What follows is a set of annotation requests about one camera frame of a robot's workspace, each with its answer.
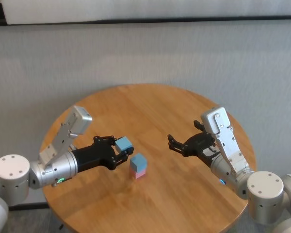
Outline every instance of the floor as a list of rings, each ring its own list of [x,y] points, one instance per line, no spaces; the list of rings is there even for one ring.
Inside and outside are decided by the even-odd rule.
[[[284,213],[281,220],[288,216],[288,213]],[[71,233],[65,227],[60,230],[61,224],[50,209],[11,211],[2,233]],[[273,228],[254,223],[246,209],[227,233],[271,233]]]

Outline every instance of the round wooden table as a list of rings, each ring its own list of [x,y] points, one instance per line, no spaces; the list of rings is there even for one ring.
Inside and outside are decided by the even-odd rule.
[[[93,122],[74,145],[91,145],[93,137],[127,136],[148,160],[147,174],[129,176],[129,161],[114,171],[96,167],[43,191],[55,214],[79,233],[218,233],[240,216],[247,201],[219,182],[197,157],[169,150],[167,135],[180,142],[199,133],[195,119],[216,106],[187,90],[159,85],[118,86],[79,101]],[[42,148],[51,142],[68,110],[53,124]],[[230,116],[239,147],[252,169],[251,143]]]

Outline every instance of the blue cube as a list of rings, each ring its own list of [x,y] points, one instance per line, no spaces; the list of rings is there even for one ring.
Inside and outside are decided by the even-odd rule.
[[[115,141],[115,149],[117,152],[121,153],[122,151],[132,147],[132,143],[128,140],[127,137],[122,137]]]
[[[141,153],[138,153],[130,159],[130,167],[137,173],[141,172],[146,169],[147,160]]]

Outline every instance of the gray wall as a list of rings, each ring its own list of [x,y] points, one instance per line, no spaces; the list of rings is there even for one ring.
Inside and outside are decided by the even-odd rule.
[[[259,169],[291,173],[291,21],[0,27],[0,157],[35,160],[64,109],[126,83],[224,105]]]

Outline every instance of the green led light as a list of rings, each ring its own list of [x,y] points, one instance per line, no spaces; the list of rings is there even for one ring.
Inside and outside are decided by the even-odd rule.
[[[57,181],[57,183],[61,183],[61,182],[63,182],[65,179],[64,178],[60,178],[58,181]]]

